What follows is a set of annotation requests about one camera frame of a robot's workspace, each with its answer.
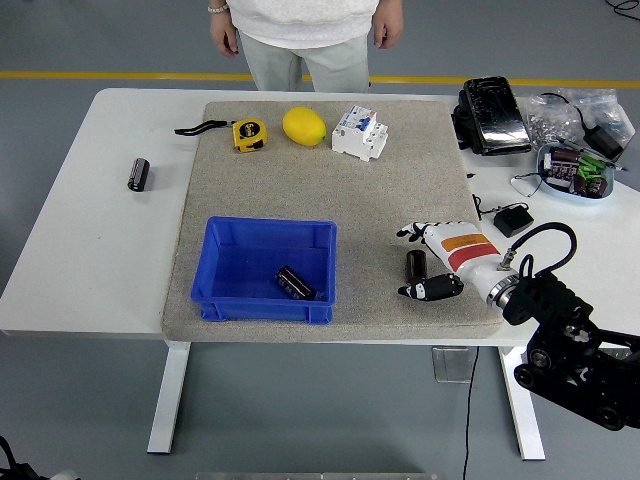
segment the person's hand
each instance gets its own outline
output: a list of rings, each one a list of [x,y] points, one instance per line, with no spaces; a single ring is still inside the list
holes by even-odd
[[[236,27],[231,21],[231,14],[227,11],[211,15],[211,38],[218,51],[227,58],[238,56],[238,40]]]
[[[380,0],[373,14],[373,43],[377,48],[391,48],[402,36],[404,17],[402,0]]]

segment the black device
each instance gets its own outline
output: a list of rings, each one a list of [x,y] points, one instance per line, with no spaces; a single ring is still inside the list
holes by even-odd
[[[622,146],[600,125],[596,125],[584,132],[584,141],[596,152],[600,152],[609,160],[615,159],[622,153]]]
[[[294,300],[315,300],[317,297],[316,290],[289,265],[276,272],[276,282]]]
[[[518,103],[505,77],[467,80],[452,118],[461,148],[467,144],[474,153],[486,156],[531,150]]]
[[[533,317],[540,326],[516,381],[608,430],[640,428],[640,337],[599,329],[592,310],[550,272],[521,276],[503,316],[511,325]],[[631,354],[613,358],[599,349],[603,342]]]
[[[411,250],[407,252],[405,280],[407,283],[420,282],[427,279],[427,252]]]
[[[533,217],[522,205],[505,208],[496,213],[493,217],[493,224],[502,234],[507,237],[513,237],[523,232],[533,223]]]
[[[144,191],[144,186],[147,183],[147,175],[149,174],[149,162],[144,158],[136,158],[129,174],[129,181],[127,187],[134,192]]]

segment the lemon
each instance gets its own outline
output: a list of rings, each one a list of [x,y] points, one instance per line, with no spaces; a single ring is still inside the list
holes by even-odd
[[[282,118],[282,128],[291,140],[306,147],[318,145],[327,136],[322,117],[308,107],[294,107]]]

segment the tape measure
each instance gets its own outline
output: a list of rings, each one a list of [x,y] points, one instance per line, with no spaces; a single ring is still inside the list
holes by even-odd
[[[267,127],[257,118],[245,118],[233,123],[233,143],[240,153],[260,150],[267,144]]]

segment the black wrist strap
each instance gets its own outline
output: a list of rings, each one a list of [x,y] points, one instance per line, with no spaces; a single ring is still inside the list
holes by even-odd
[[[212,128],[230,127],[235,122],[228,122],[226,120],[209,120],[208,122],[201,123],[197,127],[193,128],[179,128],[174,130],[176,135],[184,135],[186,137],[193,137],[200,135],[202,132],[211,130]]]

